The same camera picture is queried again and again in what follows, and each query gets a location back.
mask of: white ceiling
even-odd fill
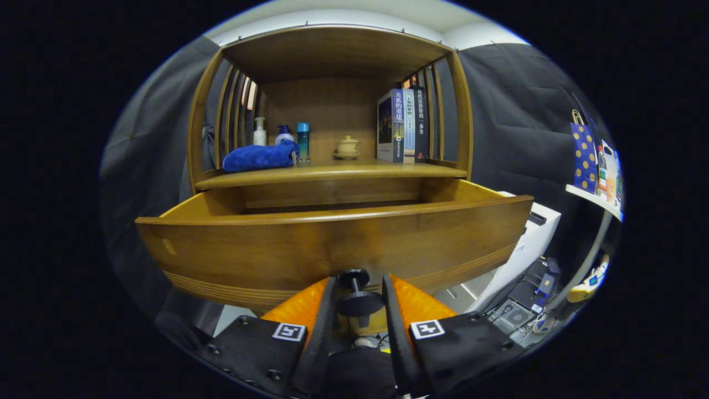
[[[214,38],[248,23],[296,11],[348,9],[369,11],[417,23],[444,33],[469,23],[488,19],[443,0],[273,0],[245,11],[205,33]]]

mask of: wooden shelf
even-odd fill
[[[391,163],[383,160],[332,160],[298,164],[290,168],[226,173],[195,184],[197,191],[280,182],[320,179],[358,179],[378,177],[466,177],[465,170],[428,163]]]
[[[453,49],[405,33],[312,26],[239,40],[222,51],[258,84],[326,77],[398,83]]]
[[[618,208],[607,203],[606,201],[603,201],[598,195],[591,194],[588,191],[582,190],[572,185],[566,185],[566,191],[572,193],[573,195],[578,195],[579,197],[584,198],[585,200],[591,201],[592,203],[598,205],[601,208],[604,208],[606,211],[613,214],[616,219],[620,220],[621,222],[623,221],[623,213],[618,210]]]

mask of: gift bag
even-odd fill
[[[574,119],[571,124],[574,137],[574,187],[595,194],[597,161],[593,134],[577,110],[571,111],[571,117]]]

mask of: white cabinet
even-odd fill
[[[513,196],[508,192],[500,193]],[[539,226],[527,221],[527,231],[520,237],[507,263],[478,278],[439,291],[435,298],[458,314],[483,311],[501,288],[544,254],[557,230],[562,214],[536,202],[532,204],[532,212],[547,218],[547,222]]]

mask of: saucer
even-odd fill
[[[341,159],[355,159],[356,157],[359,156],[359,153],[355,154],[338,154],[338,153],[333,153],[333,155],[336,158],[341,158]]]

